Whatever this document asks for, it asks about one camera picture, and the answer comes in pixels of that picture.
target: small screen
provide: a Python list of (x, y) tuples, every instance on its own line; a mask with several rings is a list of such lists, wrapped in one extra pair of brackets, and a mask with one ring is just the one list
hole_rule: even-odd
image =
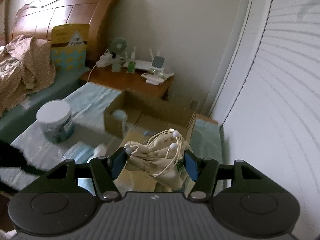
[(155, 56), (152, 61), (152, 66), (155, 68), (162, 68), (164, 63), (164, 57)]

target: white triangle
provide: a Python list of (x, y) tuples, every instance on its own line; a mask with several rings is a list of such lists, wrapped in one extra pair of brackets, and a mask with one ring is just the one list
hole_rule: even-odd
[(84, 45), (83, 39), (77, 31), (74, 32), (73, 36), (71, 37), (68, 43), (68, 46), (73, 45)]

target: desk fan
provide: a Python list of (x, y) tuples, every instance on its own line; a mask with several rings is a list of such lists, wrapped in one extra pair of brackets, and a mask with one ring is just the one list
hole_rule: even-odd
[(121, 71), (120, 56), (122, 53), (124, 53), (127, 46), (128, 46), (127, 42), (122, 38), (116, 38), (111, 42), (109, 51), (116, 54), (116, 59), (112, 64), (112, 69), (111, 69), (113, 72)]

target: white wardrobe door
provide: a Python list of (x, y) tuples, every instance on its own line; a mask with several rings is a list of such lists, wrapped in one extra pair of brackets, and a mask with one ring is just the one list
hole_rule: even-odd
[(257, 57), (224, 125), (246, 160), (293, 193), (294, 234), (320, 234), (320, 0), (273, 0)]
[(252, 0), (236, 56), (230, 63), (229, 70), (212, 106), (210, 117), (217, 120), (220, 125), (225, 121), (249, 72), (262, 37), (270, 2), (271, 0)]

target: curtain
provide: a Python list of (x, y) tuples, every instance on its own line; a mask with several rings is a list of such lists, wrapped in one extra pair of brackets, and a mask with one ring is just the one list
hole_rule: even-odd
[(5, 14), (8, 0), (0, 0), (0, 46), (6, 45), (5, 42)]

